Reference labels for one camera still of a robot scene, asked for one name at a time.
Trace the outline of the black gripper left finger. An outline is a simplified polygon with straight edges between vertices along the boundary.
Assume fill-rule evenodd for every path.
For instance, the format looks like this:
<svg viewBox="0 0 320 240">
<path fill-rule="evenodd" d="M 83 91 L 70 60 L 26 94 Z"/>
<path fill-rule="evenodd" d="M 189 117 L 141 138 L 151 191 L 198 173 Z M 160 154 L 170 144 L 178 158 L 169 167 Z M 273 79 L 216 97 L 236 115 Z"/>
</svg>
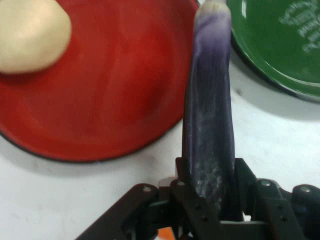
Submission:
<svg viewBox="0 0 320 240">
<path fill-rule="evenodd" d="M 221 225 L 190 185 L 188 162 L 176 159 L 178 178 L 169 186 L 137 184 L 78 236 L 79 240 L 153 240 L 171 227 L 177 240 L 219 240 Z"/>
</svg>

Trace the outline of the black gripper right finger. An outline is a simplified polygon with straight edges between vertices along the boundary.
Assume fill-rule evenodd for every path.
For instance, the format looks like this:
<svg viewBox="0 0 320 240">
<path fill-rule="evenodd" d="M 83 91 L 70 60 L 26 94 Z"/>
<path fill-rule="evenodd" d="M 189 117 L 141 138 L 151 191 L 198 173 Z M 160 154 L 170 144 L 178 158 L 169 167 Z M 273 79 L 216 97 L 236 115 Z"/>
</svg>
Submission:
<svg viewBox="0 0 320 240">
<path fill-rule="evenodd" d="M 320 238 L 320 189 L 309 184 L 291 192 L 271 179 L 257 178 L 242 158 L 235 160 L 241 210 L 266 224 L 272 240 Z"/>
</svg>

